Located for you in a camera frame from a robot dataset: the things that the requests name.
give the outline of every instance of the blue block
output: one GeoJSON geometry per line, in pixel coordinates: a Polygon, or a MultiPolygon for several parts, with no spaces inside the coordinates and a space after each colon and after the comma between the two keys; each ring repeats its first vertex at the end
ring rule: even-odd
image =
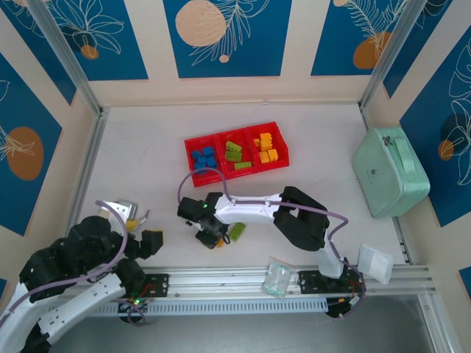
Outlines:
{"type": "Polygon", "coordinates": [[[206,160],[206,164],[208,164],[209,168],[218,168],[218,163],[216,163],[216,160],[214,159],[214,157],[209,157],[206,160]]]}
{"type": "MultiPolygon", "coordinates": [[[[194,169],[197,170],[197,169],[200,169],[200,168],[204,168],[206,166],[206,164],[201,164],[201,163],[196,163],[194,165],[194,169]]],[[[206,171],[198,171],[196,172],[196,174],[204,174],[206,173],[206,171]]]]}
{"type": "Polygon", "coordinates": [[[194,159],[195,162],[198,162],[198,158],[201,157],[201,153],[199,151],[193,151],[190,153],[191,157],[194,159]]]}
{"type": "Polygon", "coordinates": [[[205,147],[203,150],[203,156],[205,156],[206,158],[209,158],[209,157],[212,157],[214,156],[214,149],[213,147],[205,147]]]}

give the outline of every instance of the lego brick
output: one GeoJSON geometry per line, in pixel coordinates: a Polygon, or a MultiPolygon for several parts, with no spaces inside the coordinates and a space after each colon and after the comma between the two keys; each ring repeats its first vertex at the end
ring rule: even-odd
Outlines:
{"type": "Polygon", "coordinates": [[[206,164],[209,168],[218,168],[218,164],[216,163],[214,157],[209,157],[208,159],[206,159],[206,164]]]}
{"type": "Polygon", "coordinates": [[[236,145],[234,142],[227,141],[226,142],[226,150],[231,152],[242,152],[242,147],[236,145]]]}
{"type": "Polygon", "coordinates": [[[260,155],[260,161],[262,163],[268,163],[270,161],[267,151],[258,152],[258,154],[260,155]]]}
{"type": "Polygon", "coordinates": [[[245,227],[246,225],[243,223],[236,223],[234,227],[230,230],[229,239],[231,239],[231,241],[237,241],[244,232],[245,227]]]}
{"type": "Polygon", "coordinates": [[[268,158],[270,162],[276,162],[278,160],[278,152],[276,149],[269,149],[268,150],[268,158]]]}
{"type": "Polygon", "coordinates": [[[265,132],[263,134],[260,134],[260,140],[272,140],[272,134],[269,132],[265,132]]]}
{"type": "Polygon", "coordinates": [[[241,152],[226,151],[226,160],[229,162],[240,162],[242,160],[241,152]]]}
{"type": "MultiPolygon", "coordinates": [[[[200,169],[200,168],[204,168],[205,166],[206,166],[206,164],[195,163],[194,169],[197,170],[197,169],[200,169]]],[[[196,172],[196,174],[204,174],[204,173],[206,173],[206,171],[196,172]]]]}
{"type": "Polygon", "coordinates": [[[268,151],[269,149],[272,149],[273,145],[270,140],[261,140],[260,141],[260,150],[261,151],[268,151]]]}
{"type": "Polygon", "coordinates": [[[203,156],[206,157],[206,158],[214,157],[213,147],[205,147],[205,148],[202,149],[202,152],[203,152],[203,156]]]}
{"type": "Polygon", "coordinates": [[[234,163],[234,169],[244,169],[244,168],[250,168],[252,166],[252,162],[242,162],[242,163],[234,163]]]}
{"type": "Polygon", "coordinates": [[[199,153],[198,150],[191,152],[191,158],[193,158],[195,162],[198,162],[198,158],[200,157],[201,157],[201,153],[199,153]]]}

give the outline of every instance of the white line drawing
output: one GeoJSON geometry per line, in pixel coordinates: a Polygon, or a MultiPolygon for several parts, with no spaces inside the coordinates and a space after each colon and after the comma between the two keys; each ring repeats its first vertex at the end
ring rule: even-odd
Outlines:
{"type": "MultiPolygon", "coordinates": [[[[2,1],[24,27],[43,37],[27,8],[18,4],[20,0],[2,1]]],[[[124,29],[124,22],[102,15],[102,0],[48,0],[45,4],[73,51],[90,60],[99,56],[98,48],[121,53],[113,35],[124,29]]]]}
{"type": "MultiPolygon", "coordinates": [[[[0,102],[3,101],[7,95],[9,85],[10,82],[0,80],[0,102]]],[[[34,145],[34,142],[28,144],[18,142],[17,140],[8,136],[8,134],[0,126],[0,161],[2,161],[9,153],[13,157],[15,152],[21,152],[29,154],[30,156],[34,156],[35,153],[31,150],[34,145]]]]}
{"type": "Polygon", "coordinates": [[[427,1],[417,21],[415,21],[416,25],[419,26],[420,29],[424,29],[425,18],[428,16],[439,16],[443,12],[443,9],[446,8],[448,2],[449,0],[427,1]]]}
{"type": "Polygon", "coordinates": [[[375,57],[379,58],[387,43],[386,33],[399,19],[408,0],[389,0],[384,11],[378,9],[376,0],[333,0],[333,3],[350,11],[353,23],[375,44],[375,57]]]}
{"type": "Polygon", "coordinates": [[[210,58],[227,63],[230,56],[244,44],[252,32],[249,19],[269,5],[270,0],[190,0],[175,19],[180,37],[193,46],[196,57],[192,66],[210,58]],[[263,1],[255,9],[255,4],[263,1]]]}
{"type": "Polygon", "coordinates": [[[458,57],[448,93],[456,126],[440,143],[439,156],[458,156],[457,184],[464,186],[471,183],[471,38],[458,57]]]}

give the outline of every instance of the cable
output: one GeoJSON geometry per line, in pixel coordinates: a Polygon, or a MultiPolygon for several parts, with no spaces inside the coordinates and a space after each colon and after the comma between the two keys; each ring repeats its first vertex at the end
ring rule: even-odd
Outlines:
{"type": "Polygon", "coordinates": [[[127,314],[127,322],[129,322],[131,325],[136,326],[136,327],[142,327],[142,326],[144,326],[145,324],[147,324],[146,316],[144,315],[144,313],[142,312],[142,310],[140,309],[140,307],[138,307],[136,304],[131,303],[131,302],[127,302],[127,301],[125,301],[125,300],[123,300],[123,299],[115,299],[115,300],[113,300],[113,301],[116,302],[116,303],[129,305],[129,307],[130,307],[132,310],[129,311],[128,314],[127,314]],[[142,321],[144,322],[143,324],[138,324],[137,322],[133,322],[133,321],[131,320],[131,312],[132,312],[132,311],[135,311],[137,314],[139,314],[139,315],[142,317],[142,321]]]}
{"type": "Polygon", "coordinates": [[[30,296],[40,293],[43,290],[51,289],[51,288],[56,288],[56,287],[61,287],[63,285],[74,285],[78,282],[81,281],[86,281],[87,279],[92,279],[95,277],[98,277],[99,275],[109,271],[118,261],[119,258],[122,256],[124,253],[124,250],[126,249],[126,244],[127,244],[127,229],[126,229],[126,224],[124,224],[124,221],[122,220],[121,216],[108,204],[106,204],[103,201],[96,201],[95,202],[97,205],[106,208],[107,210],[110,211],[112,215],[115,216],[115,218],[118,220],[119,224],[121,225],[121,228],[123,229],[123,241],[121,242],[121,248],[119,248],[118,253],[116,256],[105,266],[100,268],[97,271],[94,271],[90,274],[86,274],[83,276],[75,277],[75,278],[70,278],[70,279],[64,279],[62,281],[56,281],[53,283],[48,283],[47,285],[41,285],[40,287],[37,287],[33,290],[30,290],[28,293],[24,294],[22,297],[20,297],[9,309],[8,312],[1,318],[0,320],[0,329],[4,325],[5,321],[10,317],[11,314],[15,311],[15,309],[26,299],[28,299],[30,296]]]}
{"type": "MultiPolygon", "coordinates": [[[[208,167],[204,167],[204,168],[199,168],[199,169],[195,169],[194,171],[191,171],[187,176],[185,176],[185,178],[183,178],[182,182],[180,183],[180,185],[178,186],[178,193],[177,193],[177,199],[178,199],[178,203],[181,202],[181,191],[182,191],[182,187],[183,187],[183,184],[185,184],[186,180],[193,174],[197,173],[197,172],[200,172],[200,171],[215,171],[217,172],[221,178],[222,178],[222,187],[224,189],[224,195],[227,197],[228,200],[230,200],[232,203],[234,204],[265,204],[266,201],[262,201],[262,200],[244,200],[244,201],[238,201],[237,199],[234,199],[230,194],[229,194],[229,191],[227,189],[227,181],[226,181],[226,178],[224,177],[224,174],[217,170],[217,169],[214,169],[214,168],[208,168],[208,167]]],[[[314,208],[314,207],[308,207],[308,206],[304,206],[304,205],[301,205],[301,204],[292,204],[291,202],[279,202],[279,201],[269,201],[269,206],[270,205],[277,205],[277,206],[285,206],[285,207],[293,207],[293,208],[297,208],[299,210],[304,210],[304,211],[308,211],[308,212],[312,212],[312,213],[318,213],[320,215],[327,215],[327,216],[330,216],[330,217],[334,217],[334,218],[337,218],[339,220],[342,221],[342,223],[340,223],[337,227],[335,227],[332,232],[330,232],[330,234],[328,235],[327,237],[327,241],[329,242],[329,245],[330,247],[332,248],[332,251],[333,253],[335,254],[335,256],[337,257],[337,259],[340,261],[340,263],[342,263],[343,265],[347,266],[348,268],[350,268],[352,271],[354,271],[361,279],[361,295],[359,297],[359,301],[358,303],[352,307],[352,309],[346,313],[345,315],[343,315],[343,317],[347,317],[348,315],[351,314],[352,311],[354,311],[354,309],[356,307],[359,307],[360,304],[362,303],[364,297],[365,297],[365,294],[366,294],[366,285],[365,285],[365,279],[363,277],[363,274],[353,265],[350,265],[347,261],[343,260],[342,257],[340,256],[339,252],[337,251],[337,248],[336,246],[333,244],[333,241],[332,241],[332,237],[343,227],[345,227],[347,224],[348,224],[348,219],[342,215],[338,215],[337,213],[332,213],[332,212],[329,212],[329,211],[325,211],[325,210],[320,210],[318,208],[314,208]]]]}

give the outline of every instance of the bag handle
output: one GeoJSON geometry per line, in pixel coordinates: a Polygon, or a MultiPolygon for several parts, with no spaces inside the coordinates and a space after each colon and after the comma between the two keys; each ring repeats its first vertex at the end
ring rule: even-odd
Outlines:
{"type": "Polygon", "coordinates": [[[411,150],[407,144],[407,139],[395,138],[394,142],[396,143],[397,150],[399,151],[400,159],[403,162],[405,173],[415,173],[414,157],[412,157],[411,150]]]}

